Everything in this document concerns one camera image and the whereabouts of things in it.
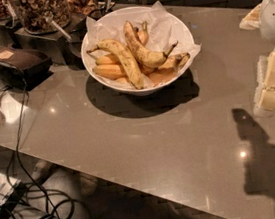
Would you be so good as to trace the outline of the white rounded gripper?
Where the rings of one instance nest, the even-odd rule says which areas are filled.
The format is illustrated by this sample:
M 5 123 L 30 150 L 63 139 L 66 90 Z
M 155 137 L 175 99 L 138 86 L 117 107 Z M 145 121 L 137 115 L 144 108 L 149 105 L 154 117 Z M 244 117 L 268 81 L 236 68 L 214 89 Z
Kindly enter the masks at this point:
M 241 20 L 240 28 L 255 30 L 275 44 L 275 0 L 263 0 Z M 261 56 L 257 65 L 257 88 L 253 99 L 254 114 L 268 117 L 275 113 L 275 48 L 269 56 Z

